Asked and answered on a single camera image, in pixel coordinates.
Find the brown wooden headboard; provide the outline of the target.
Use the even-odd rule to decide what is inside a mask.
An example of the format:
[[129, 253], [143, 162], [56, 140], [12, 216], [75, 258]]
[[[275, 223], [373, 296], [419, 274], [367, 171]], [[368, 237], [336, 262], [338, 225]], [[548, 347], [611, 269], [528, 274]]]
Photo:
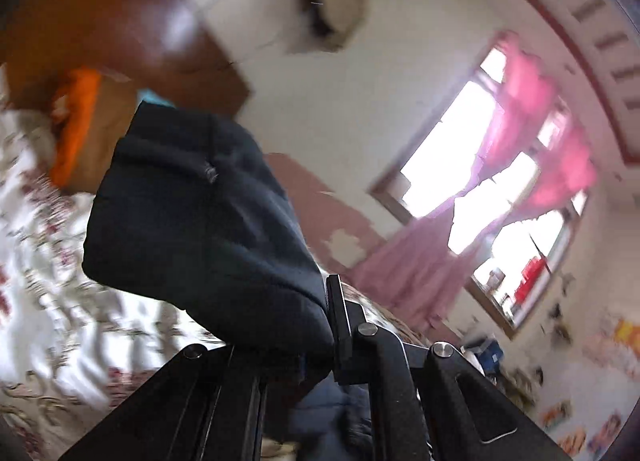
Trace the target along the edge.
[[235, 116], [250, 88], [190, 0], [19, 0], [1, 30], [10, 101], [42, 109], [63, 75], [116, 72], [183, 109]]

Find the dark navy padded jacket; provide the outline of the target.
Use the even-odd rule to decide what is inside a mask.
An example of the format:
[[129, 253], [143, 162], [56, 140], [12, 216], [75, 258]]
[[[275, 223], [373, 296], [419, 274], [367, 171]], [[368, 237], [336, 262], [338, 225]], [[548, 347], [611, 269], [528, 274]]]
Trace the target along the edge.
[[367, 393], [338, 385], [326, 287], [288, 195], [241, 125], [142, 102], [94, 197], [85, 275], [185, 311], [271, 387], [266, 434], [302, 460], [367, 460]]

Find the orange brown blue pillow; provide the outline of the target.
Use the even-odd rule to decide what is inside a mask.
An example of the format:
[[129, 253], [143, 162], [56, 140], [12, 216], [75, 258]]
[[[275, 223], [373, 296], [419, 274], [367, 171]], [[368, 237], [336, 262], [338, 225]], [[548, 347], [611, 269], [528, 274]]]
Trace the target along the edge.
[[131, 80], [97, 70], [68, 72], [51, 100], [56, 150], [49, 176], [67, 193], [96, 193], [110, 167], [117, 141], [126, 134], [143, 101], [170, 106]]

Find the blue chair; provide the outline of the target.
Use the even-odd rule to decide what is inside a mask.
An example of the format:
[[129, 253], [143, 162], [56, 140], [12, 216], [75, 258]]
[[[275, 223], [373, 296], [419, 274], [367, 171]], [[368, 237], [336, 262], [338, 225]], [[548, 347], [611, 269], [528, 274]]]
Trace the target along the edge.
[[464, 345], [464, 349], [469, 351], [480, 363], [483, 371], [495, 373], [499, 370], [504, 351], [495, 337], [480, 337], [479, 339]]

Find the brown framed window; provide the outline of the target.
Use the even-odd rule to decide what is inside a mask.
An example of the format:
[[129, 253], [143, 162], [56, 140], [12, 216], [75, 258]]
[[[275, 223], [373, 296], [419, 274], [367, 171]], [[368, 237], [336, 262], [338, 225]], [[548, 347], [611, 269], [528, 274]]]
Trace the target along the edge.
[[582, 124], [513, 32], [488, 51], [430, 131], [372, 188], [402, 224], [355, 281], [408, 325], [444, 320], [492, 242], [516, 222], [563, 210], [596, 180]]

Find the floral bed sheet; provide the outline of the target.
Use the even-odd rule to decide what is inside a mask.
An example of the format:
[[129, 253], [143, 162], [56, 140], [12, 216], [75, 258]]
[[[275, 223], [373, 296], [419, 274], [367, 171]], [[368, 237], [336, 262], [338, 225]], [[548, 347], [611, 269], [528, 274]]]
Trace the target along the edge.
[[182, 348], [220, 346], [184, 311], [85, 276], [92, 193], [70, 194], [51, 182], [51, 100], [42, 110], [1, 105], [1, 427], [7, 460], [58, 459]]

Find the pink curtain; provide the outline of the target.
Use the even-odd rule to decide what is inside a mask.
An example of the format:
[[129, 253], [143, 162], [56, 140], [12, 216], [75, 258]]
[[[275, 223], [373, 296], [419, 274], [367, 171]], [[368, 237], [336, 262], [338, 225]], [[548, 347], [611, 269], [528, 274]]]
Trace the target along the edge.
[[463, 290], [518, 329], [559, 269], [596, 177], [558, 85], [503, 33], [382, 182], [404, 225], [349, 280], [420, 330], [444, 321]]

